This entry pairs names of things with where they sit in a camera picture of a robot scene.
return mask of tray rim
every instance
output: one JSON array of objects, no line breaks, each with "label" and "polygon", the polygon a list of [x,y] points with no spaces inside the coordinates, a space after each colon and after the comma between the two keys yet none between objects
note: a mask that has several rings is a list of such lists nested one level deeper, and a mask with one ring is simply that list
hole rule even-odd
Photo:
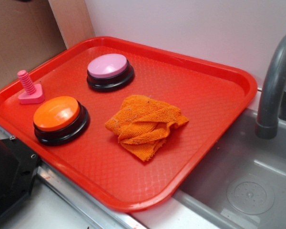
[{"label": "tray rim", "polygon": [[[209,136],[208,139],[213,139],[214,142],[221,137],[221,135],[229,128],[229,126],[234,122],[234,120],[243,112],[243,110],[247,107],[247,105],[254,98],[257,92],[257,83],[253,76],[241,69],[107,36],[86,39],[71,47],[70,49],[63,51],[62,53],[48,60],[39,67],[33,69],[29,72],[29,74],[32,80],[36,81],[44,74],[52,71],[52,69],[55,69],[56,67],[60,66],[61,63],[66,62],[71,56],[79,54],[87,48],[92,48],[95,46],[108,46],[109,43],[111,44],[109,45],[109,47],[113,47],[121,51],[124,48],[131,47],[131,53],[143,52],[144,55],[140,53],[140,56],[144,56],[149,59],[157,61],[161,60],[162,62],[178,66],[180,66],[180,63],[182,63],[182,66],[180,67],[184,67],[190,70],[197,71],[195,70],[195,68],[199,67],[199,71],[197,72],[229,80],[240,85],[244,90],[245,96],[241,101],[240,105],[231,113],[229,113],[227,120],[230,120],[230,122],[224,122],[216,129],[216,131],[214,131]],[[208,73],[210,72],[210,69],[216,69],[216,76]],[[22,89],[23,87],[19,80],[15,80],[14,82],[8,84],[6,87],[2,88],[0,90],[0,104],[7,100],[11,95],[19,92]],[[13,126],[13,124],[9,123],[8,120],[5,120],[1,116],[0,126],[6,129],[11,134],[17,133],[15,134],[16,137],[24,141],[25,144],[27,144],[30,148],[34,148],[35,151],[37,151],[39,154],[41,153],[41,158],[43,158],[46,163],[49,163],[48,161],[58,160],[58,163],[54,163],[54,165],[53,163],[49,164],[55,169],[57,169],[59,172],[64,174],[68,179],[75,182],[89,194],[100,200],[106,206],[123,212],[134,212],[147,209],[155,204],[158,204],[168,199],[178,188],[181,182],[185,179],[185,177],[192,171],[192,169],[199,163],[199,161],[203,158],[207,151],[212,147],[209,144],[203,143],[203,145],[196,151],[195,159],[194,156],[192,156],[188,163],[180,169],[180,171],[173,178],[173,180],[171,180],[170,183],[156,196],[149,198],[146,201],[142,201],[141,203],[123,202],[114,198],[114,196],[109,194],[102,187],[95,184],[93,181],[87,179],[82,174],[79,174],[79,172],[68,170],[68,172],[65,173],[65,165],[59,162],[61,161],[59,157],[52,155],[40,145],[35,144],[35,142],[31,141],[30,139],[27,139],[24,133],[19,131],[17,127]]]}]

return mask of black object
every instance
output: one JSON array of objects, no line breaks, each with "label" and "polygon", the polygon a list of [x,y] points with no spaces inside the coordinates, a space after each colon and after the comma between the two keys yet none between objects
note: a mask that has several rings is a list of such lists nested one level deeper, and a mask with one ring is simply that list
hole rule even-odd
[{"label": "black object", "polygon": [[96,78],[87,71],[89,87],[98,92],[112,92],[130,84],[134,79],[134,69],[127,60],[127,67],[123,72],[112,77]]},{"label": "black object", "polygon": [[278,117],[286,120],[286,36],[276,48],[264,81],[255,123],[256,135],[263,139],[274,138]]},{"label": "black object", "polygon": [[39,161],[20,140],[0,140],[0,219],[30,196]]},{"label": "black object", "polygon": [[66,127],[56,131],[42,131],[34,124],[37,139],[47,146],[60,146],[76,139],[88,127],[90,118],[87,109],[79,102],[80,113],[76,119]]}]

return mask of orange buzzer button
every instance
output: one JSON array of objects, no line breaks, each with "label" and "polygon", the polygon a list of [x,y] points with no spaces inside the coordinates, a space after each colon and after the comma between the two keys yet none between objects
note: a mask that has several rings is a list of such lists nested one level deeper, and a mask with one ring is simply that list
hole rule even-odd
[{"label": "orange buzzer button", "polygon": [[36,110],[33,121],[42,131],[57,131],[71,124],[79,113],[80,106],[76,99],[60,96],[41,105]]},{"label": "orange buzzer button", "polygon": [[34,133],[48,146],[59,146],[79,137],[88,127],[87,109],[70,96],[60,96],[41,105],[35,112]]}]

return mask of pink button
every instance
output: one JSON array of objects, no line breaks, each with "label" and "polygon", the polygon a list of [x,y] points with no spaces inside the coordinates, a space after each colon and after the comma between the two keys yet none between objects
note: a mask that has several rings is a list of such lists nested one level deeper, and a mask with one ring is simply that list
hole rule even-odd
[{"label": "pink button", "polygon": [[95,58],[88,64],[88,72],[95,78],[109,78],[123,72],[127,59],[121,54],[106,54]]}]

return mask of plastic tray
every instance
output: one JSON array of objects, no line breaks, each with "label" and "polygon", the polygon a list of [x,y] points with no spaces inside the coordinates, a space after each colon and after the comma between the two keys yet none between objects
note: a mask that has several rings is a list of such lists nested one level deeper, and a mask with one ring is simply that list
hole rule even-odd
[{"label": "plastic tray", "polygon": [[[121,90],[95,92],[86,82],[87,66],[107,53],[125,55],[135,78]],[[84,105],[91,117],[87,131],[66,145],[40,144],[32,123],[40,104],[19,103],[23,87],[18,80],[0,91],[0,125],[103,204],[124,212],[170,197],[257,90],[254,78],[242,70],[110,37],[81,42],[30,76],[42,84],[46,101],[69,95]],[[190,120],[172,130],[145,163],[122,148],[104,126],[132,94],[175,105]]]}]

